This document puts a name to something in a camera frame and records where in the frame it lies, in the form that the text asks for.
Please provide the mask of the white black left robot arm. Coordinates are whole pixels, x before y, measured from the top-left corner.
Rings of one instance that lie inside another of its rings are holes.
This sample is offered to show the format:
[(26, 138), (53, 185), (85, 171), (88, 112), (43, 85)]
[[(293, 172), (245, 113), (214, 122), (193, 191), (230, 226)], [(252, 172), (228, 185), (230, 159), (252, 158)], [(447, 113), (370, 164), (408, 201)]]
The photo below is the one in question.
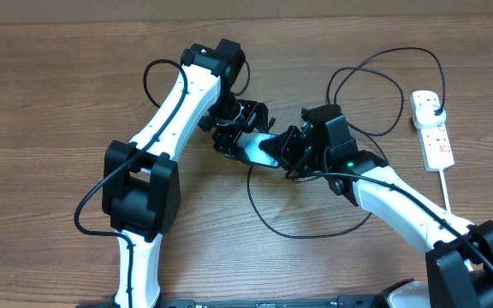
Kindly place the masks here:
[(215, 149), (245, 164), (278, 168), (262, 151), (270, 122), (264, 104), (238, 100), (232, 85), (246, 63), (240, 44), (193, 44), (160, 110), (128, 143), (113, 141), (104, 155), (103, 212), (120, 252), (119, 287), (111, 307), (155, 307), (163, 236), (181, 204), (178, 162), (196, 127), (213, 131)]

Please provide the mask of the Samsung Galaxy smartphone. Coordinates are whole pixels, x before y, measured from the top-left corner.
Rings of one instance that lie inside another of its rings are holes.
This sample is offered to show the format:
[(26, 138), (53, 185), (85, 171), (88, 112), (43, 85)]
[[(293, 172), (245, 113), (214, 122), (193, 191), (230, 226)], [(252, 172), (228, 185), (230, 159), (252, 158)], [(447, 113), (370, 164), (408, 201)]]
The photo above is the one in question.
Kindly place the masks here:
[(272, 169), (279, 168), (279, 162), (260, 148), (262, 141), (274, 137), (275, 134), (270, 133), (243, 133), (237, 141), (238, 159), (247, 165), (259, 165)]

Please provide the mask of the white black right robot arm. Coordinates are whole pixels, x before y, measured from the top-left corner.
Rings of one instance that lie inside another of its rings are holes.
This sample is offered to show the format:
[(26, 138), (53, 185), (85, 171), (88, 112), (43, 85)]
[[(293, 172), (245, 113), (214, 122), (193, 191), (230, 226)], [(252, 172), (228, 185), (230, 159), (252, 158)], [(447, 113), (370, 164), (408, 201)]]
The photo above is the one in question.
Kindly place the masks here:
[(338, 105), (303, 109), (302, 127), (259, 147), (288, 177), (323, 177), (338, 196), (378, 216), (424, 258), (427, 281), (401, 282), (379, 307), (493, 307), (493, 221), (475, 224), (410, 187), (389, 163), (358, 149)]

